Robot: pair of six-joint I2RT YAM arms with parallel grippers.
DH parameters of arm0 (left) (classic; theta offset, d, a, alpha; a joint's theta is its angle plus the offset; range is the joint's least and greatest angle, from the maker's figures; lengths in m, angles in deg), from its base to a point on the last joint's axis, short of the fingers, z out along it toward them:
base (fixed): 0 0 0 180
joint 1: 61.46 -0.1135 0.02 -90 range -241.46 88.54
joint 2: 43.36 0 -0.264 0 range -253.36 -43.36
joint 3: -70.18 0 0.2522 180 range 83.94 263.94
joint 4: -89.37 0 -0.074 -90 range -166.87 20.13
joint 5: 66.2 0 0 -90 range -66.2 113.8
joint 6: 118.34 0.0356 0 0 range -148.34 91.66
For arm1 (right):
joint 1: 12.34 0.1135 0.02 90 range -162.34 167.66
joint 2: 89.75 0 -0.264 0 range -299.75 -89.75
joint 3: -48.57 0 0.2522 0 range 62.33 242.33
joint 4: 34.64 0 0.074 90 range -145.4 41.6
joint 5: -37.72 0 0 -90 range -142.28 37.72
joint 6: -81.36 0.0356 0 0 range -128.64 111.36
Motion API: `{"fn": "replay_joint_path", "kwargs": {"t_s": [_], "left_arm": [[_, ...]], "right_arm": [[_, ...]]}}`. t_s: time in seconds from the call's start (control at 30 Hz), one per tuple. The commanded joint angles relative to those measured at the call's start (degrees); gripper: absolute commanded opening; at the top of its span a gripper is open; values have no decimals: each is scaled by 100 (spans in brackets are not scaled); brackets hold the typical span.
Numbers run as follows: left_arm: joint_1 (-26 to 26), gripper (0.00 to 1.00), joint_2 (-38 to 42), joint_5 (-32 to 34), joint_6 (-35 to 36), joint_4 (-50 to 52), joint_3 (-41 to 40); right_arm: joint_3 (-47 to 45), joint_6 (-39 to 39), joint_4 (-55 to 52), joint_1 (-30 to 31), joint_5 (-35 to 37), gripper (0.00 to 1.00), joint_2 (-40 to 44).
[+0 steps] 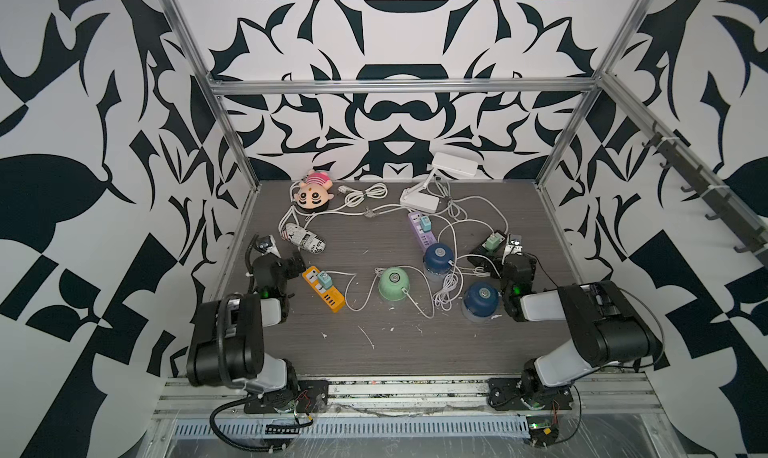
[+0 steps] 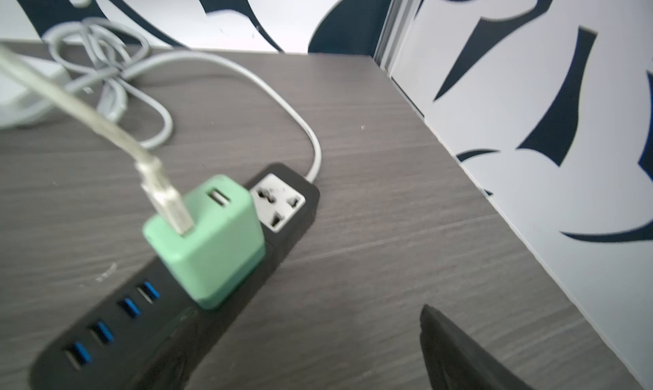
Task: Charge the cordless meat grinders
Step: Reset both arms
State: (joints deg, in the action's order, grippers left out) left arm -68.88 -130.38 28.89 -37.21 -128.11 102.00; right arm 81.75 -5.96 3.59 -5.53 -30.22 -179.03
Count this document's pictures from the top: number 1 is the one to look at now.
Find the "black power strip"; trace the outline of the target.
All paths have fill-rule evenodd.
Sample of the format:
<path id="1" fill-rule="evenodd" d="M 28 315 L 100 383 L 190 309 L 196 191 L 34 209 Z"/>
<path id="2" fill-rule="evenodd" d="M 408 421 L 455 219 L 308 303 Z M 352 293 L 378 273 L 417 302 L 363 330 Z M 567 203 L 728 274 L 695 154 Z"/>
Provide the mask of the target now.
<path id="1" fill-rule="evenodd" d="M 482 244 L 483 242 L 478 244 L 476 248 L 473 248 L 470 251 L 470 254 L 467 256 L 467 260 L 474 267 L 480 267 L 483 271 L 489 273 L 492 278 L 499 279 L 500 273 L 503 271 L 504 267 L 502 254 L 505 242 L 499 246 L 498 250 L 495 250 L 494 252 L 486 250 Z"/>

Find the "green charger plug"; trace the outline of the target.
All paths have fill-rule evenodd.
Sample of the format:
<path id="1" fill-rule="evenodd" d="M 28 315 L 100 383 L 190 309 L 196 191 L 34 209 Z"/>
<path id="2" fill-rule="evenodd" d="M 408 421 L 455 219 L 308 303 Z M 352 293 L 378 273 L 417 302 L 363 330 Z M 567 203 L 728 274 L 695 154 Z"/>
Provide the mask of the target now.
<path id="1" fill-rule="evenodd" d="M 495 250 L 498 250 L 499 246 L 504 244 L 506 240 L 506 236 L 503 233 L 500 232 L 493 232 L 488 238 L 483 242 L 482 246 L 491 252 L 494 252 Z"/>

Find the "blue meat grinder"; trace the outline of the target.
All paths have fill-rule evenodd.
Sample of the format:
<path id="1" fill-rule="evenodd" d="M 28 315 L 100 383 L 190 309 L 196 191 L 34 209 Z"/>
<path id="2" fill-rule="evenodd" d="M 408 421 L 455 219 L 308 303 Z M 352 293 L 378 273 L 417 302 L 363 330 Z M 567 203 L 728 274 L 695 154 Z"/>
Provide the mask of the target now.
<path id="1" fill-rule="evenodd" d="M 436 242 L 426 248 L 422 259 L 425 275 L 431 280 L 442 280 L 453 270 L 454 252 L 446 244 Z"/>
<path id="2" fill-rule="evenodd" d="M 466 289 L 462 298 L 462 313 L 466 319 L 480 323 L 489 320 L 500 302 L 499 290 L 485 281 L 477 281 Z"/>

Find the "teal charger plug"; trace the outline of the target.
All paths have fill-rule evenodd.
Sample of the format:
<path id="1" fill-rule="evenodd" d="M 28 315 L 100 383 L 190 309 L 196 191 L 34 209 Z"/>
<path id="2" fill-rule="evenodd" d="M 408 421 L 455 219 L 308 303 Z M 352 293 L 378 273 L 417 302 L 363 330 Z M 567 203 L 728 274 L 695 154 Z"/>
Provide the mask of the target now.
<path id="1" fill-rule="evenodd" d="M 419 226 L 424 233 L 428 233 L 432 230 L 432 223 L 430 218 L 427 215 L 420 216 Z"/>
<path id="2" fill-rule="evenodd" d="M 321 271 L 317 275 L 318 283 L 323 289 L 330 290 L 333 287 L 333 281 L 326 271 Z"/>

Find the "yellow power strip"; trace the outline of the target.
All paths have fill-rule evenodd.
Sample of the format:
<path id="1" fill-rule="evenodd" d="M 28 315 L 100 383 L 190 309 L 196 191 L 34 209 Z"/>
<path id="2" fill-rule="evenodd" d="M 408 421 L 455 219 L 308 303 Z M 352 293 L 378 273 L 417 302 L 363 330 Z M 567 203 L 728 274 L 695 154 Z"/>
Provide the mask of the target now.
<path id="1" fill-rule="evenodd" d="M 316 266 L 308 267 L 302 274 L 305 282 L 313 292 L 334 312 L 339 312 L 346 304 L 344 295 L 334 286 L 330 290 L 323 289 L 318 283 L 317 275 L 321 272 Z"/>

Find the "purple power strip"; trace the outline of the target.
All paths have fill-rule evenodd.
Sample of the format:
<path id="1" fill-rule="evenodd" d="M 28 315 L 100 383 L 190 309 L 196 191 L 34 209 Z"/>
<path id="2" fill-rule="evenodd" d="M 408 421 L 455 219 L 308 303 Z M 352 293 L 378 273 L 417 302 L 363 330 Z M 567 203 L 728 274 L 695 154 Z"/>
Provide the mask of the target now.
<path id="1" fill-rule="evenodd" d="M 410 212 L 408 214 L 408 222 L 423 252 L 426 252 L 430 246 L 436 244 L 437 239 L 432 232 L 432 223 L 426 214 L 419 211 Z"/>

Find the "green meat grinder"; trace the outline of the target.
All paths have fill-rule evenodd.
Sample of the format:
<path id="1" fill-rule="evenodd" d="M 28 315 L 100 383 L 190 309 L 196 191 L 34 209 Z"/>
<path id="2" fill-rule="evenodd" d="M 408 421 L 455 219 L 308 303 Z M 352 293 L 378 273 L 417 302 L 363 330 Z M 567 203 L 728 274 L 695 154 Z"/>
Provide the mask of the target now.
<path id="1" fill-rule="evenodd" d="M 405 300 L 410 291 L 410 279 L 401 267 L 384 269 L 378 281 L 379 296 L 389 302 Z"/>

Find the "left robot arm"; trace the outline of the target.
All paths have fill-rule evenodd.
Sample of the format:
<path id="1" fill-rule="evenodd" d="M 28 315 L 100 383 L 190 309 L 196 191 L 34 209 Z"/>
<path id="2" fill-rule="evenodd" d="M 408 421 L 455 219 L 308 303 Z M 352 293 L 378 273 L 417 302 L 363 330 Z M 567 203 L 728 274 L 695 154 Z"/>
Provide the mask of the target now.
<path id="1" fill-rule="evenodd" d="M 203 303 L 195 312 L 187 354 L 189 383 L 244 394 L 216 407 L 208 418 L 213 435 L 232 448 L 248 453 L 284 451 L 296 435 L 314 424 L 312 413 L 327 404 L 329 381 L 300 380 L 293 364 L 268 354 L 264 342 L 264 329 L 288 317 L 288 281 L 306 270 L 298 251 L 288 258 L 270 252 L 248 257 L 247 290 Z M 245 412 L 287 412 L 293 422 L 268 424 L 262 438 L 237 440 L 222 429 L 217 418 L 238 407 Z"/>

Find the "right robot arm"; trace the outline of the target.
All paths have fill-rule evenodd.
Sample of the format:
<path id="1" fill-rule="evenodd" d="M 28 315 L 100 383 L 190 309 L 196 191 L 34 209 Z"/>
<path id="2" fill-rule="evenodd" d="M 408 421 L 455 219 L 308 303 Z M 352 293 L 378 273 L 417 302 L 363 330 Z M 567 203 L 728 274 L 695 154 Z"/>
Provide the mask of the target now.
<path id="1" fill-rule="evenodd" d="M 570 337 L 527 361 L 517 378 L 488 380 L 488 405 L 498 411 L 568 409 L 574 383 L 605 367 L 661 356 L 663 341 L 610 280 L 534 293 L 537 260 L 512 253 L 499 262 L 501 300 L 519 323 L 560 321 Z"/>

